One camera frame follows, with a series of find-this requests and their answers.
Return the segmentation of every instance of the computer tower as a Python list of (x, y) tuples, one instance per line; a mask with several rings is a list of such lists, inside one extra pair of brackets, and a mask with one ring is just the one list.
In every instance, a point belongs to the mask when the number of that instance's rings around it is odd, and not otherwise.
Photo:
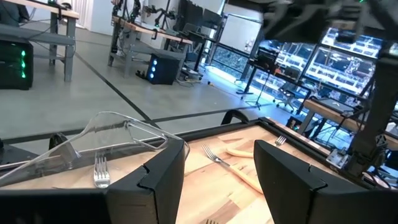
[(24, 39), (0, 37), (0, 89), (28, 90), (33, 82), (33, 46)]
[(180, 60), (161, 54), (151, 54), (146, 79), (152, 84), (173, 85)]

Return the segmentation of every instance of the clear plastic tray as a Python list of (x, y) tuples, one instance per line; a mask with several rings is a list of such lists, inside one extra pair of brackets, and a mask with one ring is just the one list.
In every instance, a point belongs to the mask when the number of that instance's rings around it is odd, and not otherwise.
[[(155, 145), (146, 143), (151, 138)], [(166, 149), (173, 140), (181, 139), (134, 118), (100, 112), (79, 135), (0, 177), (0, 189), (94, 188), (96, 154), (107, 158), (112, 184)], [(187, 143), (184, 145), (187, 158), (190, 149)]]

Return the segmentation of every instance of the chair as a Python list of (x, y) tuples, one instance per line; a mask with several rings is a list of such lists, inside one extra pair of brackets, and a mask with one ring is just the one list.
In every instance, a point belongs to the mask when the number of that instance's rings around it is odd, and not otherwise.
[(279, 92), (281, 92), (284, 97), (281, 102), (276, 104), (276, 107), (279, 107), (281, 103), (283, 103), (285, 106), (289, 105), (292, 108), (290, 112), (293, 113), (294, 107), (292, 101), (305, 98), (305, 95), (301, 94), (296, 90), (297, 87), (299, 86), (295, 83), (286, 82), (285, 84), (283, 84), (279, 88)]

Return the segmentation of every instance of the gray floor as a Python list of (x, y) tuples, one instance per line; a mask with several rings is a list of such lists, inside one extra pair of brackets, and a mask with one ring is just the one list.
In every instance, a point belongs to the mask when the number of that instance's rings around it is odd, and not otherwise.
[[(45, 30), (48, 24), (28, 24), (26, 27)], [(150, 119), (168, 118), (194, 113), (244, 108), (253, 104), (240, 100), (236, 87), (208, 74), (203, 84), (193, 87), (151, 85), (137, 78), (135, 71), (146, 70), (146, 65), (136, 64), (131, 76), (123, 78), (123, 65), (115, 62), (107, 66), (111, 38), (87, 30), (76, 30), (76, 54), (74, 56), (71, 83), (63, 82), (63, 64), (49, 67), (48, 60), (35, 58), (34, 83), (29, 91), (0, 90), (0, 138), (18, 138), (39, 133), (60, 132), (84, 128), (90, 118), (100, 111), (115, 111), (136, 119), (143, 119), (115, 91), (103, 82), (95, 72), (104, 76), (123, 95), (138, 106)], [(34, 44), (35, 54), (48, 54), (48, 50)], [(244, 112), (251, 118), (271, 116), (285, 123), (290, 114), (270, 102), (261, 101), (261, 110)], [(194, 118), (159, 122), (170, 132), (179, 133), (193, 129), (210, 128), (221, 123), (224, 113)], [(48, 148), (48, 140), (15, 144), (28, 151), (41, 154)]]

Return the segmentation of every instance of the wooden table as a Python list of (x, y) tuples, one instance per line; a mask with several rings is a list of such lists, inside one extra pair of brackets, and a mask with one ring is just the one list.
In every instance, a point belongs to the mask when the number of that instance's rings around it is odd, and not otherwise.
[[(108, 66), (112, 66), (115, 58), (123, 61), (124, 62), (124, 77), (127, 78), (129, 76), (129, 71), (130, 71), (130, 67), (131, 67), (131, 63), (132, 63), (132, 60), (130, 58), (133, 58), (134, 54), (136, 54), (136, 53), (158, 54), (158, 55), (160, 54), (160, 56), (166, 55), (166, 56), (180, 60), (180, 64), (179, 64), (177, 73), (181, 72), (183, 63), (185, 61), (185, 57), (187, 56), (188, 46), (193, 44), (193, 42), (191, 40), (177, 37), (177, 36), (174, 36), (171, 34), (166, 34), (165, 31), (162, 29), (157, 29), (158, 31), (155, 31), (153, 29), (149, 29), (144, 26), (133, 24), (133, 23), (125, 21), (124, 19), (120, 19), (116, 16), (113, 16), (112, 20), (114, 22), (114, 27), (113, 27), (113, 35), (112, 35), (112, 42), (111, 42), (111, 50), (109, 51)], [(130, 30), (130, 32), (128, 32), (128, 33), (123, 32), (123, 39), (126, 40), (124, 45), (127, 46), (126, 47), (127, 52), (126, 52), (125, 57), (121, 57), (113, 52), (113, 49), (118, 48), (118, 43), (116, 40), (119, 38), (119, 31), (121, 28)], [(160, 37), (160, 38), (175, 40), (175, 41), (179, 42), (179, 44), (183, 47), (183, 50), (182, 50), (182, 52), (173, 52), (170, 50), (170, 46), (167, 50), (163, 50), (163, 49), (154, 49), (151, 46), (144, 45), (144, 44), (138, 45), (138, 44), (136, 44), (136, 40), (137, 40), (137, 36), (139, 33), (150, 34), (153, 36), (153, 38)]]
[[(328, 153), (326, 149), (314, 142), (281, 124), (278, 125), (315, 146), (322, 153)], [(234, 157), (225, 153), (226, 148), (251, 152), (254, 141), (257, 139), (273, 144), (277, 136), (259, 126), (254, 126), (189, 143), (191, 152), (185, 163), (185, 179), (177, 223), (206, 223), (207, 219), (215, 220), (218, 223), (274, 223), (264, 196), (250, 188), (229, 170), (209, 160), (201, 148), (203, 144), (207, 144), (215, 154), (226, 162), (240, 168), (244, 173), (257, 180), (253, 159)], [(336, 175), (329, 168), (314, 161), (287, 143), (280, 146), (280, 149)], [(154, 155), (156, 155), (156, 152), (108, 161), (111, 181), (115, 182), (121, 179)], [(88, 166), (3, 188), (90, 188), (94, 187), (92, 175), (93, 166)]]
[[(55, 65), (55, 60), (61, 60), (64, 64), (64, 81), (70, 82), (72, 80), (72, 69), (73, 69), (73, 54), (75, 53), (75, 29), (76, 20), (79, 19), (79, 13), (71, 10), (61, 10), (61, 15), (66, 18), (67, 21), (67, 33), (65, 35), (58, 34), (58, 9), (56, 7), (49, 6), (47, 4), (40, 4), (28, 0), (4, 0), (15, 4), (24, 6), (34, 7), (36, 9), (44, 9), (50, 11), (50, 29), (48, 32), (42, 32), (41, 30), (32, 30), (22, 27), (14, 27), (9, 25), (0, 24), (0, 35), (13, 36), (16, 38), (24, 38), (34, 42), (42, 42), (50, 44), (50, 50), (48, 56), (35, 55), (35, 57), (49, 58), (50, 66)], [(57, 46), (65, 46), (65, 55), (58, 56)]]
[[(309, 109), (309, 112), (307, 116), (304, 119), (304, 122), (300, 126), (300, 129), (298, 130), (299, 133), (303, 133), (305, 129), (307, 128), (308, 124), (312, 120), (313, 116), (315, 114), (319, 114), (320, 116), (324, 117), (325, 119), (329, 119), (331, 121), (334, 121), (336, 123), (341, 123), (343, 120), (343, 117), (336, 111), (333, 111), (319, 103), (313, 100), (306, 100), (304, 101), (304, 107)], [(358, 132), (358, 124), (355, 120), (353, 119), (346, 119), (344, 120), (342, 127), (349, 129), (350, 131)], [(398, 140), (386, 135), (387, 143), (389, 146), (389, 149), (391, 150), (398, 150)]]

